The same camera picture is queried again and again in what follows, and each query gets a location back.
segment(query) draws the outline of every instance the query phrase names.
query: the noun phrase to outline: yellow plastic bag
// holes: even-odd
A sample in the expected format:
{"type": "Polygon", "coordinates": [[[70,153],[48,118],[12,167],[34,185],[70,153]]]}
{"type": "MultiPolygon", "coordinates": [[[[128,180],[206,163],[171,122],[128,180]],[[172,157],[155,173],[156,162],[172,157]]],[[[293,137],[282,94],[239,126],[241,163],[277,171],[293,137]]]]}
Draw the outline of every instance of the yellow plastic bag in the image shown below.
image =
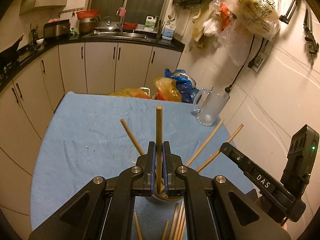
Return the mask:
{"type": "Polygon", "coordinates": [[[125,98],[145,98],[150,99],[145,92],[140,88],[126,88],[121,89],[117,92],[109,94],[112,97],[125,97],[125,98]]]}
{"type": "Polygon", "coordinates": [[[182,96],[176,88],[176,81],[171,78],[160,77],[154,79],[158,90],[158,99],[174,102],[182,102],[182,96]]]}

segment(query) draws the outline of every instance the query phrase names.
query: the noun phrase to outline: white bowl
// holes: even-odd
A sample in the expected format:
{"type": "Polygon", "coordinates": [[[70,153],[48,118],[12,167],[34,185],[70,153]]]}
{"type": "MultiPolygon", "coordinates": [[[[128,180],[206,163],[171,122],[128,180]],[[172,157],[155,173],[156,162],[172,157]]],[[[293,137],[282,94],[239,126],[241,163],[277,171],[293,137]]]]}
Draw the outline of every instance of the white bowl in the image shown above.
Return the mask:
{"type": "Polygon", "coordinates": [[[44,41],[44,38],[39,39],[39,40],[37,40],[37,44],[38,44],[38,45],[40,45],[40,44],[42,44],[42,43],[43,43],[43,41],[44,41]]]}

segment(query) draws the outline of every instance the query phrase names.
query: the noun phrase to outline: blue tablecloth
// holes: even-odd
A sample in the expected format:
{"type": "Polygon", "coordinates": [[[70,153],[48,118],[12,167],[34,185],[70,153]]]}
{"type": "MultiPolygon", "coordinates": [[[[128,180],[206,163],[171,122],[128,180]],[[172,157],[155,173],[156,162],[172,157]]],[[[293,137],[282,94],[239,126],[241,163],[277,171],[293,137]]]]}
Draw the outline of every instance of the blue tablecloth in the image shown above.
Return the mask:
{"type": "MultiPolygon", "coordinates": [[[[157,105],[164,108],[163,140],[170,142],[171,152],[180,155],[185,163],[218,120],[211,127],[202,126],[192,115],[194,106],[190,104],[67,93],[51,121],[36,161],[30,199],[32,229],[95,176],[108,179],[134,166],[139,154],[120,119],[126,120],[146,153],[149,141],[156,139],[157,105]]],[[[228,138],[229,133],[222,125],[191,168],[199,167],[228,138]]],[[[211,178],[224,175],[244,193],[253,189],[241,170],[223,154],[201,175],[211,178]]],[[[144,239],[160,239],[165,221],[169,220],[171,225],[174,205],[153,204],[136,197],[135,210],[144,239]]],[[[138,239],[135,223],[132,239],[138,239]]]]}

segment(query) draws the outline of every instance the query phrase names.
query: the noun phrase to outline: cabinet handle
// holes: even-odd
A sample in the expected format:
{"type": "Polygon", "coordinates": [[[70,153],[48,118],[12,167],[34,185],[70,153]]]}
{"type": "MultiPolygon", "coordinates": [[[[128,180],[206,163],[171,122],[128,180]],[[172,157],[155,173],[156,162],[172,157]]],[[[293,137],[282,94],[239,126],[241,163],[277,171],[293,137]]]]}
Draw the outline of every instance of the cabinet handle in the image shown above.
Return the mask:
{"type": "Polygon", "coordinates": [[[19,90],[20,98],[22,98],[21,90],[20,90],[20,87],[19,87],[18,83],[16,83],[16,86],[17,86],[17,88],[18,88],[18,90],[19,90]]]}
{"type": "Polygon", "coordinates": [[[17,94],[16,92],[14,91],[14,88],[12,88],[12,92],[14,93],[15,97],[16,97],[16,100],[17,100],[17,104],[19,103],[19,100],[18,100],[18,97],[17,97],[17,94]]]}
{"type": "Polygon", "coordinates": [[[156,52],[154,51],[154,52],[153,52],[153,56],[152,56],[151,63],[153,63],[153,60],[154,60],[154,58],[155,58],[155,54],[156,54],[156,52]]]}
{"type": "Polygon", "coordinates": [[[44,73],[45,72],[44,62],[43,62],[43,60],[41,60],[41,62],[42,62],[42,65],[43,65],[43,73],[44,73]]]}

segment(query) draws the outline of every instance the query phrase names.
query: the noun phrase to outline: black cable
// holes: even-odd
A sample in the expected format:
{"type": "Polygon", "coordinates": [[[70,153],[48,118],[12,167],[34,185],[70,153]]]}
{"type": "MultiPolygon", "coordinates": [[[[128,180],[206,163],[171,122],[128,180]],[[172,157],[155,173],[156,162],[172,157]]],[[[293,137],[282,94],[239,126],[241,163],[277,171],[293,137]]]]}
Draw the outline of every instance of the black cable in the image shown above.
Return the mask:
{"type": "Polygon", "coordinates": [[[261,42],[261,45],[260,45],[260,49],[258,50],[257,54],[253,57],[252,60],[250,60],[250,62],[248,63],[248,68],[252,68],[253,65],[254,65],[254,62],[257,58],[257,56],[259,55],[261,49],[262,49],[262,46],[263,46],[263,42],[264,42],[264,38],[262,38],[262,42],[261,42]]]}
{"type": "Polygon", "coordinates": [[[248,56],[247,56],[247,59],[245,60],[245,62],[244,62],[244,64],[242,65],[242,67],[240,68],[240,70],[239,70],[238,74],[236,75],[236,77],[235,77],[234,81],[232,82],[232,84],[224,89],[225,92],[230,93],[233,84],[236,82],[236,79],[238,78],[241,70],[243,69],[244,65],[246,64],[246,62],[247,62],[247,60],[248,60],[248,58],[249,58],[249,56],[250,56],[250,53],[251,53],[251,49],[252,49],[252,46],[253,46],[253,42],[254,42],[255,36],[256,36],[256,35],[254,34],[253,37],[252,37],[252,42],[251,42],[251,46],[250,46],[250,49],[249,49],[249,54],[248,54],[248,56]]]}

